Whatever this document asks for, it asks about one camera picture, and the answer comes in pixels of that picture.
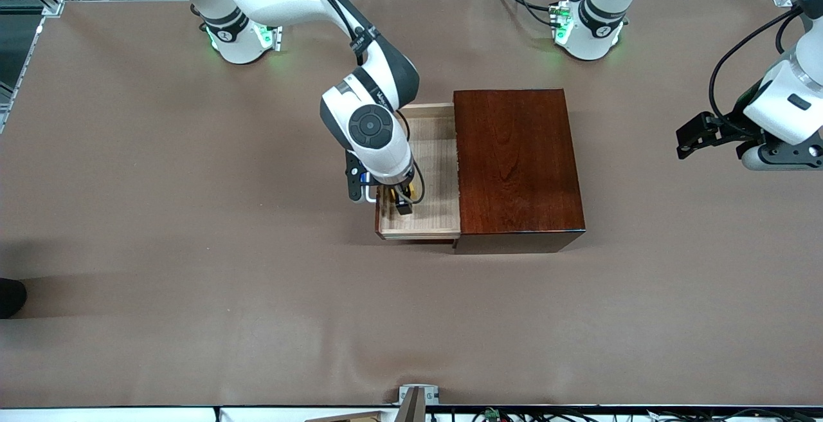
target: white robotic arm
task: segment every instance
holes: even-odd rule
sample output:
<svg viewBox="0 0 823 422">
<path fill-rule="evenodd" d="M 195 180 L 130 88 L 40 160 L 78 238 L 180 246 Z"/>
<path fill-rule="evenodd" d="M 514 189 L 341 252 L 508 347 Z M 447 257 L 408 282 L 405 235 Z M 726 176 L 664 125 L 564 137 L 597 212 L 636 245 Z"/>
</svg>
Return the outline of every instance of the white robotic arm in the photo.
<svg viewBox="0 0 823 422">
<path fill-rule="evenodd" d="M 417 96 L 420 78 L 349 0 L 191 0 L 212 44 L 234 64 L 247 64 L 271 47 L 272 26 L 328 20 L 352 39 L 362 60 L 351 74 L 323 94 L 320 117 L 347 150 L 349 197 L 366 200 L 369 185 L 388 185 L 397 209 L 411 212 L 415 162 L 406 133 L 394 115 Z"/>
<path fill-rule="evenodd" d="M 606 55 L 617 44 L 623 19 L 634 0 L 567 0 L 553 13 L 555 43 L 582 60 Z"/>
<path fill-rule="evenodd" d="M 697 149 L 742 141 L 738 158 L 750 170 L 823 169 L 823 0 L 797 0 L 796 8 L 747 36 L 746 41 L 781 20 L 803 13 L 812 26 L 735 103 L 721 114 L 714 103 L 712 74 L 709 98 L 713 112 L 702 112 L 677 130 L 681 159 Z"/>
</svg>

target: brown table surface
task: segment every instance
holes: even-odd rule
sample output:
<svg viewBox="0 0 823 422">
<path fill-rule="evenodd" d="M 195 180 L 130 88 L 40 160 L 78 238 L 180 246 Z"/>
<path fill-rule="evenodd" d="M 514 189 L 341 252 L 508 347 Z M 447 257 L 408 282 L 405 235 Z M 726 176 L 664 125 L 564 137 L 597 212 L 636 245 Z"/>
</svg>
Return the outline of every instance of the brown table surface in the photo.
<svg viewBox="0 0 823 422">
<path fill-rule="evenodd" d="M 820 403 L 823 175 L 675 153 L 770 0 L 637 0 L 599 62 L 511 2 L 356 3 L 418 102 L 565 88 L 587 234 L 555 255 L 380 241 L 318 118 L 354 62 L 331 24 L 232 66 L 188 3 L 68 3 L 0 138 L 0 273 L 30 290 L 0 323 L 0 405 L 373 404 L 409 381 L 449 403 Z"/>
</svg>

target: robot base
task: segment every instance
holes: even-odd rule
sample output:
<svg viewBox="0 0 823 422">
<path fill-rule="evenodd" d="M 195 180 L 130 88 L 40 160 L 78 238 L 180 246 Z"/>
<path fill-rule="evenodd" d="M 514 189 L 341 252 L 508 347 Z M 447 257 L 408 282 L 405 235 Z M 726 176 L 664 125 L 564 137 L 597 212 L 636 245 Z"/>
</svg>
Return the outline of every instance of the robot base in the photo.
<svg viewBox="0 0 823 422">
<path fill-rule="evenodd" d="M 561 26 L 554 30 L 555 44 L 566 50 L 571 56 L 581 60 L 597 60 L 608 53 L 612 46 L 617 44 L 623 23 L 611 34 L 603 38 L 592 35 L 591 30 L 583 26 L 575 15 L 583 0 L 568 0 L 559 3 L 554 11 L 555 21 Z"/>
<path fill-rule="evenodd" d="M 217 50 L 226 62 L 242 65 L 256 61 L 268 50 L 279 51 L 283 27 L 268 29 L 267 26 L 250 21 L 234 41 L 224 41 L 231 37 L 229 33 L 217 32 L 217 35 L 214 35 L 211 30 L 206 29 L 206 34 L 212 40 L 214 50 Z"/>
</svg>

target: wood grain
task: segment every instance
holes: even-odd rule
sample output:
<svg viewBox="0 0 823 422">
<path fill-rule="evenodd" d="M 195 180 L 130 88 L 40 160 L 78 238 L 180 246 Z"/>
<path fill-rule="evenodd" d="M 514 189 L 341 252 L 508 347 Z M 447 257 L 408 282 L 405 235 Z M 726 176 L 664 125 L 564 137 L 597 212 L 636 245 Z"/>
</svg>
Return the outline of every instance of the wood grain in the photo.
<svg viewBox="0 0 823 422">
<path fill-rule="evenodd" d="M 585 229 L 561 89 L 455 91 L 461 234 Z"/>
<path fill-rule="evenodd" d="M 411 151 L 426 179 L 423 202 L 413 213 L 397 213 L 385 193 L 378 194 L 376 228 L 384 239 L 450 240 L 460 235 L 458 159 L 453 104 L 407 105 Z M 415 178 L 415 188 L 420 181 Z"/>
</svg>

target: wooden box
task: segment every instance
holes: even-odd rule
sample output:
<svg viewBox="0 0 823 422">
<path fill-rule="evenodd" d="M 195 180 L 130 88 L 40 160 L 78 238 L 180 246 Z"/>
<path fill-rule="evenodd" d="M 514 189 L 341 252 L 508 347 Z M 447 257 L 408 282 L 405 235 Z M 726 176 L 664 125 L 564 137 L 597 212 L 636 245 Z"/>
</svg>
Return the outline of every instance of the wooden box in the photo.
<svg viewBox="0 0 823 422">
<path fill-rule="evenodd" d="M 426 197 L 402 216 L 379 193 L 383 239 L 453 241 L 456 253 L 545 253 L 585 232 L 562 90 L 456 91 L 453 104 L 402 111 Z"/>
</svg>

